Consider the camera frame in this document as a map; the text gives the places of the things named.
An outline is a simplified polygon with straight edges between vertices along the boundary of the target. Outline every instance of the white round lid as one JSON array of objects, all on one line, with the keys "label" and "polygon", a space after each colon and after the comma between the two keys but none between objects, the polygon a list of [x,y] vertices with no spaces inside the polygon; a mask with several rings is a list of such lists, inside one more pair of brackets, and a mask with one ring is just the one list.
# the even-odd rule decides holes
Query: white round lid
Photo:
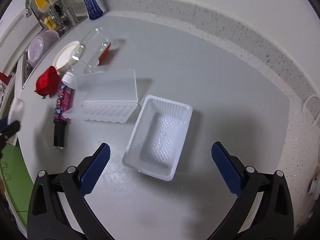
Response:
[{"label": "white round lid", "polygon": [[77,54],[77,59],[82,53],[82,48],[79,41],[72,41],[66,46],[64,46],[53,60],[52,65],[56,68],[58,74],[63,74],[67,71],[73,64],[77,62],[73,55]]},{"label": "white round lid", "polygon": [[61,81],[71,89],[76,89],[77,87],[76,76],[69,71],[63,75]]}]

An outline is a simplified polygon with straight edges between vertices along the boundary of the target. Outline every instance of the blue gripper pad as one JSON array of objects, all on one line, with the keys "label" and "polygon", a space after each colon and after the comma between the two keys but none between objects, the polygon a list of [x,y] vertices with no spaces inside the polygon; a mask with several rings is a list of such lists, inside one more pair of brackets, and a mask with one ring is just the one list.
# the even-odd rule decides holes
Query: blue gripper pad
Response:
[{"label": "blue gripper pad", "polygon": [[90,194],[110,159],[110,147],[105,144],[82,174],[79,191],[82,196]]},{"label": "blue gripper pad", "polygon": [[228,152],[222,147],[222,144],[219,142],[212,145],[212,159],[216,163],[230,192],[239,197],[242,193],[242,177],[230,161]]}]

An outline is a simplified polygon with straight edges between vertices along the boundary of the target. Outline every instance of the black cap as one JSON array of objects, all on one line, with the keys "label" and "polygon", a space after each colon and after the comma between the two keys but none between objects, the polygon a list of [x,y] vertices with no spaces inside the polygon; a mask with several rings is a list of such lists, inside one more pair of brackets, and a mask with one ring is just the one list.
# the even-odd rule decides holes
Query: black cap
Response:
[{"label": "black cap", "polygon": [[53,147],[55,149],[64,149],[64,130],[65,124],[62,122],[56,122],[54,124],[54,139]]}]

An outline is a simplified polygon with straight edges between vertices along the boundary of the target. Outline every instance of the purple plastic bowl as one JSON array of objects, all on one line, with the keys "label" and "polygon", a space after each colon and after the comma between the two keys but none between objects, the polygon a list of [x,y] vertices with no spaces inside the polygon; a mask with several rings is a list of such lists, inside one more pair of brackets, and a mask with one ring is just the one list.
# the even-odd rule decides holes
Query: purple plastic bowl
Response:
[{"label": "purple plastic bowl", "polygon": [[28,60],[31,66],[36,67],[44,54],[52,47],[59,39],[59,35],[54,30],[47,30],[44,33],[37,35],[29,45]]}]

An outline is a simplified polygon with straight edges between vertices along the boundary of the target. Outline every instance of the red fabric bag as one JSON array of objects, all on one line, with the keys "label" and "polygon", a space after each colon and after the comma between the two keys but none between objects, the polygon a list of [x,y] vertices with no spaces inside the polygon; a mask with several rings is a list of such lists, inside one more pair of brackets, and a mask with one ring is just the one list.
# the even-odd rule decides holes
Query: red fabric bag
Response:
[{"label": "red fabric bag", "polygon": [[43,97],[51,95],[58,90],[60,76],[54,66],[50,66],[36,82],[35,92]]}]

